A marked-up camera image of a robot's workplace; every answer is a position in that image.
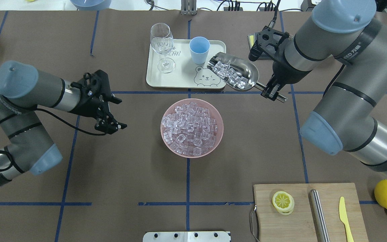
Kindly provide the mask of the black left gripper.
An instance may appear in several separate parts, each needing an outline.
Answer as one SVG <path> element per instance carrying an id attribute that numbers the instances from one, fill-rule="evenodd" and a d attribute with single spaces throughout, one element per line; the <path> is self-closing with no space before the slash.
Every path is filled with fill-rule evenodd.
<path id="1" fill-rule="evenodd" d="M 95 130 L 113 134 L 127 127 L 119 123 L 109 109 L 108 102 L 120 104 L 122 100 L 111 93 L 109 76 L 103 70 L 85 73 L 83 78 L 70 84 L 80 91 L 80 99 L 70 113 L 83 117 L 96 118 Z"/>

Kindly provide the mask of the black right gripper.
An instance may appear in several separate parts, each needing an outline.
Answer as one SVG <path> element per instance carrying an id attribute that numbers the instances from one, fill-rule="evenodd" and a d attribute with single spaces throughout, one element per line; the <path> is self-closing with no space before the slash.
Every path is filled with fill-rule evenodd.
<path id="1" fill-rule="evenodd" d="M 261 95 L 272 101 L 287 101 L 287 97 L 278 91 L 286 84 L 296 84 L 303 79 L 303 71 L 289 64 L 284 50 L 290 43 L 289 33 L 280 32 L 268 26 L 264 26 L 261 32 L 256 34 L 256 41 L 249 52 L 249 60 L 258 60 L 261 54 L 266 54 L 273 60 L 273 75 L 264 87 Z"/>

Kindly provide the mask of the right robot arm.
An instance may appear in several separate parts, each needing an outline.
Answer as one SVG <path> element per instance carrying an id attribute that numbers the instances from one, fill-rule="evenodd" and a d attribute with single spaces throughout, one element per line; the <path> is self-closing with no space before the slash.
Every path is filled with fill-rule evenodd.
<path id="1" fill-rule="evenodd" d="M 344 150 L 387 175 L 387 126 L 370 115 L 387 92 L 387 26 L 375 13 L 373 0 L 322 0 L 292 39 L 265 26 L 249 60 L 266 53 L 274 61 L 261 95 L 282 102 L 286 84 L 298 83 L 330 56 L 342 63 L 300 135 L 329 155 Z"/>

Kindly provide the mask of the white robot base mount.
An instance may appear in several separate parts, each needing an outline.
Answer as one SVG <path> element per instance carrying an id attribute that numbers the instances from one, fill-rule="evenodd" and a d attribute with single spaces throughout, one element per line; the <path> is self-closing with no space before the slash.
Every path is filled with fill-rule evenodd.
<path id="1" fill-rule="evenodd" d="M 231 242 L 226 231 L 172 231 L 147 232 L 143 242 Z"/>

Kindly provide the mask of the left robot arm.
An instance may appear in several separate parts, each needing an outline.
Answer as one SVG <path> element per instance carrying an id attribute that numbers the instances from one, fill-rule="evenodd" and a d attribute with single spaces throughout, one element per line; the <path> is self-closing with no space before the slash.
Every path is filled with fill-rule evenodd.
<path id="1" fill-rule="evenodd" d="M 85 73 L 77 82 L 9 60 L 0 66 L 0 127 L 10 144 L 0 149 L 0 187 L 25 172 L 39 175 L 62 160 L 36 112 L 40 106 L 96 120 L 97 136 L 127 127 L 110 112 L 120 104 L 103 70 Z"/>

